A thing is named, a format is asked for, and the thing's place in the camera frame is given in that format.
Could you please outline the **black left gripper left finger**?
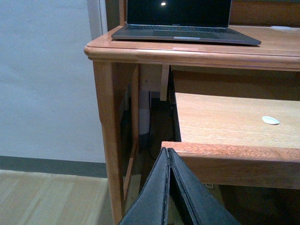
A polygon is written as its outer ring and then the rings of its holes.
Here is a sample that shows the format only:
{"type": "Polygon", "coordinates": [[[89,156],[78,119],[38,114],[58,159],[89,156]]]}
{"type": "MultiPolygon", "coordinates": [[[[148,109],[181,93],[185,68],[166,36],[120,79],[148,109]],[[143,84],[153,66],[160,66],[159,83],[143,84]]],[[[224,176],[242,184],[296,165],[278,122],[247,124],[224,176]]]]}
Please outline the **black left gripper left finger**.
{"type": "Polygon", "coordinates": [[[170,153],[162,148],[139,196],[120,225],[166,225],[170,192],[170,153]]]}

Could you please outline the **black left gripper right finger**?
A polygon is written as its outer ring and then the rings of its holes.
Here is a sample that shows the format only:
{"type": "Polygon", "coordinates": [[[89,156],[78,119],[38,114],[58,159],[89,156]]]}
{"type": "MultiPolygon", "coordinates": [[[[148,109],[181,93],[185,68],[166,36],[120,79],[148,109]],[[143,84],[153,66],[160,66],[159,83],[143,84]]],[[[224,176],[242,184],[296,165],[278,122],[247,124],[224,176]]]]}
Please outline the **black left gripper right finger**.
{"type": "Polygon", "coordinates": [[[225,207],[197,179],[185,162],[168,149],[170,194],[185,225],[239,225],[225,207]]]}

